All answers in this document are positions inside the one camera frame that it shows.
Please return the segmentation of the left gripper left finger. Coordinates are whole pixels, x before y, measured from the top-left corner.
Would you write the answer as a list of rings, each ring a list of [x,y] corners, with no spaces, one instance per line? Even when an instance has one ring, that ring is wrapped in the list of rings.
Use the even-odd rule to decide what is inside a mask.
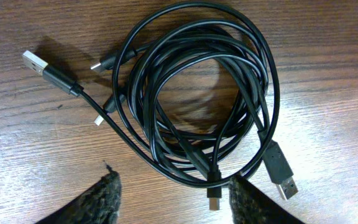
[[[115,224],[121,206],[122,184],[118,172],[108,173],[71,202],[37,223]]]

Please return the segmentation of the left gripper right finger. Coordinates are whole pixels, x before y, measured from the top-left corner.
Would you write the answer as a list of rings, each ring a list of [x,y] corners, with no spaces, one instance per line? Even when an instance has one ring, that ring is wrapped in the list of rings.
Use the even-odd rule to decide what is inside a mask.
[[[235,224],[303,223],[240,175],[229,182],[229,203]]]

